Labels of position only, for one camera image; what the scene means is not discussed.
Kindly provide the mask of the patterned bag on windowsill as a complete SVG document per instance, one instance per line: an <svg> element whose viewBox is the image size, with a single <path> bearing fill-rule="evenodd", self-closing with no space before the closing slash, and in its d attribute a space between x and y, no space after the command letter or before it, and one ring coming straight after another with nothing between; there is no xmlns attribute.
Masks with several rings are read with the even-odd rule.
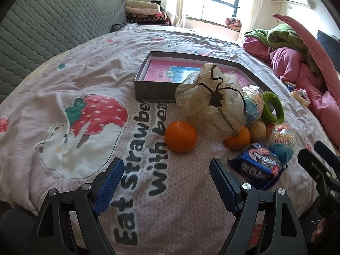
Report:
<svg viewBox="0 0 340 255"><path fill-rule="evenodd" d="M239 32L242 27L242 23L237 18L227 18L225 21L225 25L227 28Z"/></svg>

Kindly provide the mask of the green blanket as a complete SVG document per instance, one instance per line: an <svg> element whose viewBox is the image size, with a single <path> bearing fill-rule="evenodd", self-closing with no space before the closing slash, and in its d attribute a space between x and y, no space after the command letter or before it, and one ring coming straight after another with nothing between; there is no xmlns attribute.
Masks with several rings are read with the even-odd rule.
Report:
<svg viewBox="0 0 340 255"><path fill-rule="evenodd" d="M271 50L288 47L299 52L307 61L311 72L315 76L321 76L321 71L315 63L307 45L289 25L281 23L269 30L254 29L250 32L246 32L244 37L253 37L259 40L267 48L271 48Z"/></svg>

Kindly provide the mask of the surprise egg toy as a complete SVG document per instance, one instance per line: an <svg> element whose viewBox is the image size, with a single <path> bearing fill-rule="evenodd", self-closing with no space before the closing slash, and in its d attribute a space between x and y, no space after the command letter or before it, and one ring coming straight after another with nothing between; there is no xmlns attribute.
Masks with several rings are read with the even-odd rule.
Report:
<svg viewBox="0 0 340 255"><path fill-rule="evenodd" d="M265 102L259 92L259 86L247 85L242 88L245 99L245 109L247 112L247 121L245 125L250 127L261 117Z"/></svg>
<svg viewBox="0 0 340 255"><path fill-rule="evenodd" d="M288 124L275 123L267 127L265 146L278 157L283 165L293 157L295 144L295 133Z"/></svg>

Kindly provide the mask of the snack wrappers pile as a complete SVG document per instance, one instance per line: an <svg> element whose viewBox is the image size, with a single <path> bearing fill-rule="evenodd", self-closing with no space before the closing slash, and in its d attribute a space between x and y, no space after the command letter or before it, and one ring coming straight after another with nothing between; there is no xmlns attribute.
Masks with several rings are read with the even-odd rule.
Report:
<svg viewBox="0 0 340 255"><path fill-rule="evenodd" d="M305 108L309 107L310 99L305 89L298 88L295 84L288 81L284 82L284 84L291 93L292 97L294 97Z"/></svg>

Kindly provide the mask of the wall-mounted black television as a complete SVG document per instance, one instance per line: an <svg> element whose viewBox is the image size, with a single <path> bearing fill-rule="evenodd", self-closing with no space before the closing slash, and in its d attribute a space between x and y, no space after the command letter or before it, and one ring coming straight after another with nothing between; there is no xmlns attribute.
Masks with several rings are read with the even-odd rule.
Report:
<svg viewBox="0 0 340 255"><path fill-rule="evenodd" d="M327 52L337 72L340 72L340 42L339 39L329 36L318 30L317 40Z"/></svg>

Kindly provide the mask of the pink strawberry print bedsheet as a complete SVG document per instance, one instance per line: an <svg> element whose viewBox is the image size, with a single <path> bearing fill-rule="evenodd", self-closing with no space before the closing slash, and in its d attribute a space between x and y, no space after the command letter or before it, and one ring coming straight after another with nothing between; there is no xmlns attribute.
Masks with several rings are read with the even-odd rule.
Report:
<svg viewBox="0 0 340 255"><path fill-rule="evenodd" d="M234 218L209 162L235 153L203 133L191 153L166 147L179 108L135 99L135 76L152 51L240 63L279 96L297 150L331 146L312 112L237 44L129 25L59 55L1 104L1 200L36 214L50 189L75 190L119 157L125 172L100 215L117 254L217 254Z"/></svg>

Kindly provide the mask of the beige drawstring cloth bag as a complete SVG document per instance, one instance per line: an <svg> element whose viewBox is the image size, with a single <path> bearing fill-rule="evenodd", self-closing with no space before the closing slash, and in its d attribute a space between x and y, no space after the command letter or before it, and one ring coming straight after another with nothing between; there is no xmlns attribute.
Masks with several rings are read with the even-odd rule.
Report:
<svg viewBox="0 0 340 255"><path fill-rule="evenodd" d="M215 63L205 63L199 73L191 73L177 87L175 100L189 123L215 140L236 135L247 120L239 80Z"/></svg>

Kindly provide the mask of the dark patterned pillow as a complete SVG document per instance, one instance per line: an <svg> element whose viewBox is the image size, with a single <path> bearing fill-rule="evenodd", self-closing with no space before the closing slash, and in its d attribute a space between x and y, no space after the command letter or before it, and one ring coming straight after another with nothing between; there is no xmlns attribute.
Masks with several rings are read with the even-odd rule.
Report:
<svg viewBox="0 0 340 255"><path fill-rule="evenodd" d="M127 23L119 23L111 26L111 32L116 32L127 26Z"/></svg>

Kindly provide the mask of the blue cookie snack packet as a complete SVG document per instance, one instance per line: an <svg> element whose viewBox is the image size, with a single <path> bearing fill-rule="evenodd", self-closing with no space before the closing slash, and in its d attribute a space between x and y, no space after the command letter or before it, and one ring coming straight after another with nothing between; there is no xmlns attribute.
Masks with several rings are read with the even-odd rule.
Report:
<svg viewBox="0 0 340 255"><path fill-rule="evenodd" d="M236 158L228 160L228 163L248 183L261 191L274 186L287 168L274 153L259 143L251 144Z"/></svg>

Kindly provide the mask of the cream curtain left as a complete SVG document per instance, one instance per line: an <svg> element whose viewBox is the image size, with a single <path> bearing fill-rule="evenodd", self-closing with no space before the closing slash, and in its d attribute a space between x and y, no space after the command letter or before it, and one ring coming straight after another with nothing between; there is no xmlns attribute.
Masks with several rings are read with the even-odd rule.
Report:
<svg viewBox="0 0 340 255"><path fill-rule="evenodd" d="M185 27L187 0L162 0L161 5L167 12L167 17L172 26Z"/></svg>

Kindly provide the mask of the tan walnut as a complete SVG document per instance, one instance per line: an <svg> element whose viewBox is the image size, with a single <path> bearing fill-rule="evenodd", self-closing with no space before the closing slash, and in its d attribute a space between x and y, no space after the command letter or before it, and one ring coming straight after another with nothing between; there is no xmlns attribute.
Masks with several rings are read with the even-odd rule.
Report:
<svg viewBox="0 0 340 255"><path fill-rule="evenodd" d="M267 128L262 122L255 122L249 128L251 142L261 142L265 140Z"/></svg>

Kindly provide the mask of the stack of folded blankets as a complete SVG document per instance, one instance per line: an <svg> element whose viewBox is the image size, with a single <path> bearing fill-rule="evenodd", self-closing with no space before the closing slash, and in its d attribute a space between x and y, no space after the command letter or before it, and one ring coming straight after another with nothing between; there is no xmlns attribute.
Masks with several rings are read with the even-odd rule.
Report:
<svg viewBox="0 0 340 255"><path fill-rule="evenodd" d="M160 1L127 0L125 13L128 23L171 26L171 22L166 11L161 7Z"/></svg>

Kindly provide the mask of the orange mandarin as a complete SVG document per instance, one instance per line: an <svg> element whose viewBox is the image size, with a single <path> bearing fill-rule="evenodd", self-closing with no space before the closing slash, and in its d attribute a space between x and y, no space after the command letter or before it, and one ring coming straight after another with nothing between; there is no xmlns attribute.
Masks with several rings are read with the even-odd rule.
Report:
<svg viewBox="0 0 340 255"><path fill-rule="evenodd" d="M172 122L165 130L164 140L167 148L175 153L189 153L195 149L198 133L188 122Z"/></svg>
<svg viewBox="0 0 340 255"><path fill-rule="evenodd" d="M233 151L239 151L246 148L251 141L249 129L244 126L237 134L224 140L226 147Z"/></svg>

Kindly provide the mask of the pink crumpled duvet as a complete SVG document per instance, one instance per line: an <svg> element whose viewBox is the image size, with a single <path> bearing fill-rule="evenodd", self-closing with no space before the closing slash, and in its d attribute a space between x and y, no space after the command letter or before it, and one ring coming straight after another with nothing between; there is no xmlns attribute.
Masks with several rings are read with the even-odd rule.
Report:
<svg viewBox="0 0 340 255"><path fill-rule="evenodd" d="M313 75L304 63L304 57L289 47L272 51L253 36L244 38L243 49L267 63L282 82L293 83L306 91L310 110L319 119L333 144L339 147L339 106L326 89L324 79Z"/></svg>

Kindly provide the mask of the dark grey shallow box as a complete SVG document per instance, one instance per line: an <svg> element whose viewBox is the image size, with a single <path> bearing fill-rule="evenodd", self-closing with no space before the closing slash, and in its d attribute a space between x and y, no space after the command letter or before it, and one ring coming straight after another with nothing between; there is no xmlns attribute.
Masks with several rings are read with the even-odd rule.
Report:
<svg viewBox="0 0 340 255"><path fill-rule="evenodd" d="M172 82L151 82L143 81L147 68L149 67L152 59L161 61L179 61L189 63L215 63L220 66L231 66L238 68L243 75L252 82L252 85L259 86L261 93L267 92L270 88L260 80L251 70L245 68L239 63L227 61L218 58L211 58L202 55L185 54L179 52L165 52L165 51L152 51L144 59L141 64L137 75L135 76L135 98L139 102L175 102L176 88L181 84Z"/></svg>

